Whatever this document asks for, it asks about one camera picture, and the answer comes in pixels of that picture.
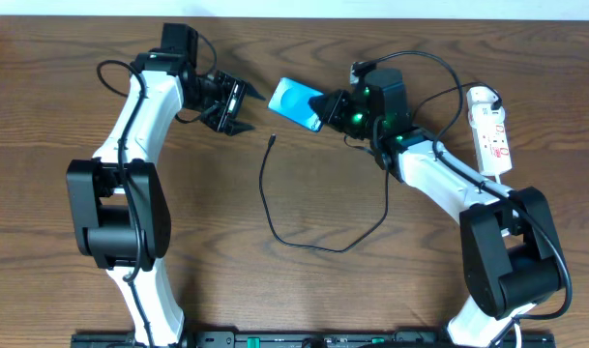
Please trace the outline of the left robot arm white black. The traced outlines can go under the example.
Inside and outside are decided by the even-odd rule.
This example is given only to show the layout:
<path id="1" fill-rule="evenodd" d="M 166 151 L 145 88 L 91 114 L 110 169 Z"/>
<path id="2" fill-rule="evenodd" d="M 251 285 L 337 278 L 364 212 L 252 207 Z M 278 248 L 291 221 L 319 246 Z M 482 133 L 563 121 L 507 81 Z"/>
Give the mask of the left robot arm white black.
<path id="1" fill-rule="evenodd" d="M 171 215 L 157 163 L 181 110 L 192 110 L 196 121 L 233 136 L 252 130 L 237 116 L 245 97 L 260 96 L 246 80 L 227 72 L 197 72 L 203 38 L 187 24 L 166 23 L 159 46 L 123 63 L 130 89 L 114 128 L 90 159 L 74 159 L 68 166 L 77 247 L 114 280 L 134 324 L 129 333 L 76 333 L 73 347 L 195 344 L 165 266 Z"/>

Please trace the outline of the blue smartphone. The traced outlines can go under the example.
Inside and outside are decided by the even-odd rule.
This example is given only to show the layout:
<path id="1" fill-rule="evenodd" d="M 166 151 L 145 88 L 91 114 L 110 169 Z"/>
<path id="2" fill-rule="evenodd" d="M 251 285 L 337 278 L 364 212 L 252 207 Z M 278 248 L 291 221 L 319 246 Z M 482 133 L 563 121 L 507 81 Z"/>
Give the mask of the blue smartphone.
<path id="1" fill-rule="evenodd" d="M 322 96 L 321 92 L 293 79 L 282 77 L 268 103 L 268 108 L 308 131 L 319 132 L 322 122 L 309 106 L 309 100 L 319 96 Z"/>

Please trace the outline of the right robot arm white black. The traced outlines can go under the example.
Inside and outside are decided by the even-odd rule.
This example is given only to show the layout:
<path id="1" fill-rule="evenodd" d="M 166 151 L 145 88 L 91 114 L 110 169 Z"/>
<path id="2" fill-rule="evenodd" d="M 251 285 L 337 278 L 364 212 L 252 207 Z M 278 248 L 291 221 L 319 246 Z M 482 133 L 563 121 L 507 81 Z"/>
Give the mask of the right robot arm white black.
<path id="1" fill-rule="evenodd" d="M 414 124 L 398 70 L 354 69 L 353 91 L 309 98 L 320 123 L 367 140 L 377 164 L 399 182 L 428 196 L 460 228 L 469 297 L 447 325 L 450 342 L 499 347 L 511 337 L 524 346 L 519 324 L 533 308 L 564 291 L 555 319 L 571 304 L 573 286 L 545 196 L 515 190 L 497 177 L 511 167 L 499 93 L 483 82 L 456 85 L 458 107 L 468 111 L 479 167 L 453 156 L 438 135 Z"/>

